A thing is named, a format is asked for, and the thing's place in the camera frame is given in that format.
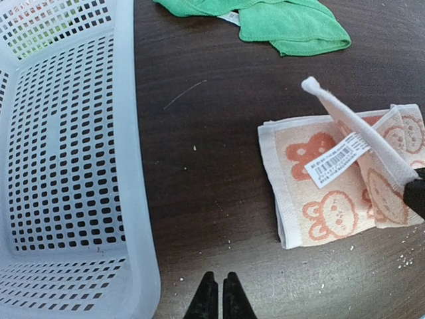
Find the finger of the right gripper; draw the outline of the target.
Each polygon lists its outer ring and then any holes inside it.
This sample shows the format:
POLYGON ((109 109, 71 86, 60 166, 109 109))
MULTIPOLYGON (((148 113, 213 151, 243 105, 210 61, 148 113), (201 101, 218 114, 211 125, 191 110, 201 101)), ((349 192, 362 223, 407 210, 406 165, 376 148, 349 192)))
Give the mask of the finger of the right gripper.
POLYGON ((403 201, 421 218, 425 218, 424 168, 415 169, 419 178, 408 182, 404 187, 403 201))

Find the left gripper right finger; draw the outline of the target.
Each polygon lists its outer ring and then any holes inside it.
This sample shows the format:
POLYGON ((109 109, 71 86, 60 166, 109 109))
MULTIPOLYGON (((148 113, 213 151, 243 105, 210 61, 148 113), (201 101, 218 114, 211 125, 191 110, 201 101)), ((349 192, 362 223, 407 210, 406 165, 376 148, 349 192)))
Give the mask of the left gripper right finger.
POLYGON ((224 319, 257 319, 235 272, 223 280, 222 311, 224 319))

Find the orange bunny pattern towel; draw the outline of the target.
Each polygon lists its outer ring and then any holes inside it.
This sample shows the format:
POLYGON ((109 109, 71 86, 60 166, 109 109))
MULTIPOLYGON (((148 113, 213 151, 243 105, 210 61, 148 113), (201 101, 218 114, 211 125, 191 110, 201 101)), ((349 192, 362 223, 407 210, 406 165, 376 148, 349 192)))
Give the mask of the orange bunny pattern towel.
POLYGON ((424 119, 416 104, 356 113, 313 77, 302 88, 327 110, 263 123, 262 162, 285 249, 324 245, 370 228, 424 219, 403 201, 424 168, 424 119))

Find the green microfiber towel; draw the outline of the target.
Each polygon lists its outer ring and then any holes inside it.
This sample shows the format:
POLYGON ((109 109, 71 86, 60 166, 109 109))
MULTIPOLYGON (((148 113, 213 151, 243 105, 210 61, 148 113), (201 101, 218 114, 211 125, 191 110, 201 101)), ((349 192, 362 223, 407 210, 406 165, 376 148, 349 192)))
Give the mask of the green microfiber towel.
POLYGON ((244 42, 269 42, 281 56, 347 49, 348 32, 319 1, 158 1, 176 17, 205 16, 240 27, 244 42))

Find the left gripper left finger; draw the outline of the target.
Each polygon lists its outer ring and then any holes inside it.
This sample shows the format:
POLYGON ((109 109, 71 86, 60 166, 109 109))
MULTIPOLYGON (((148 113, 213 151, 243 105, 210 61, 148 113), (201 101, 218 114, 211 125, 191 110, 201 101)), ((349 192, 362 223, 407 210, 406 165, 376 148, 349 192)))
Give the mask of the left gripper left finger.
POLYGON ((184 319, 217 319, 218 318, 218 284, 214 272, 208 271, 183 317, 184 319))

